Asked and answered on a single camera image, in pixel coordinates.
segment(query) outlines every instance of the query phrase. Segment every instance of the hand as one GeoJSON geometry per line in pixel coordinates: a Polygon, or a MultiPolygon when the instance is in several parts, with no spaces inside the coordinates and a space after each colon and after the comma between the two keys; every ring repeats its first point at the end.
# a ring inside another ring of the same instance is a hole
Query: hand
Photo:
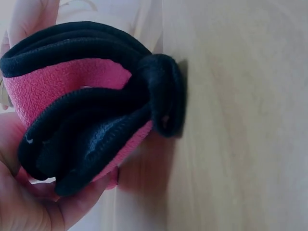
{"type": "MultiPolygon", "coordinates": [[[[0,57],[11,47],[37,31],[55,25],[60,0],[16,0],[12,18],[0,48],[0,57]]],[[[0,86],[0,103],[8,108],[8,95],[3,85],[0,86]]]]}
{"type": "Polygon", "coordinates": [[[16,179],[16,153],[24,131],[16,113],[0,114],[0,230],[66,231],[96,204],[109,179],[66,198],[54,194],[53,183],[32,185],[26,174],[16,179]]]}

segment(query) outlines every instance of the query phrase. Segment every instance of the wooden surface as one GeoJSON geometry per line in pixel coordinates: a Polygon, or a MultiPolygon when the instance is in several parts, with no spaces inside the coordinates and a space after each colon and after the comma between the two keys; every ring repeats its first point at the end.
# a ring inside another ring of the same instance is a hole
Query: wooden surface
{"type": "Polygon", "coordinates": [[[103,230],[306,231],[308,1],[164,0],[162,15],[183,136],[152,134],[124,164],[103,230]]]}

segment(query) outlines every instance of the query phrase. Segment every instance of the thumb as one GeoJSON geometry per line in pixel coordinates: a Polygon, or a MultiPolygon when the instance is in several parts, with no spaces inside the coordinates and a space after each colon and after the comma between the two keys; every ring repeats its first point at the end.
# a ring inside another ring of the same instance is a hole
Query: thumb
{"type": "Polygon", "coordinates": [[[17,150],[24,132],[17,113],[0,114],[0,173],[17,175],[20,168],[17,150]]]}

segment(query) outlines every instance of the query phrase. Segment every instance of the pink and black garment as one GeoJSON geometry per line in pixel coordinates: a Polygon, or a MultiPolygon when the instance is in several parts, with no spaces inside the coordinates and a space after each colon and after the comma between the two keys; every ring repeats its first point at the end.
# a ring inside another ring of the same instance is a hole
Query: pink and black garment
{"type": "Polygon", "coordinates": [[[50,27],[1,59],[12,103],[27,128],[18,156],[33,178],[56,177],[71,195],[110,173],[153,128],[175,135],[185,90],[175,61],[127,33],[92,22],[50,27]]]}

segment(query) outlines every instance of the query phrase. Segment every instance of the pink fleece fabric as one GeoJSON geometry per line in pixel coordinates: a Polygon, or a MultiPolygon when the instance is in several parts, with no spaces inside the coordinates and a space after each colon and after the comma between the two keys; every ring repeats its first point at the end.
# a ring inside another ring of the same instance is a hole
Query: pink fleece fabric
{"type": "MultiPolygon", "coordinates": [[[[23,76],[4,78],[4,83],[16,112],[24,125],[29,127],[48,105],[71,91],[84,86],[122,89],[130,77],[131,73],[120,64],[95,58],[47,66],[23,76]]],[[[117,165],[142,142],[151,129],[151,122],[139,129],[94,180],[110,172],[108,188],[116,186],[117,165]]]]}

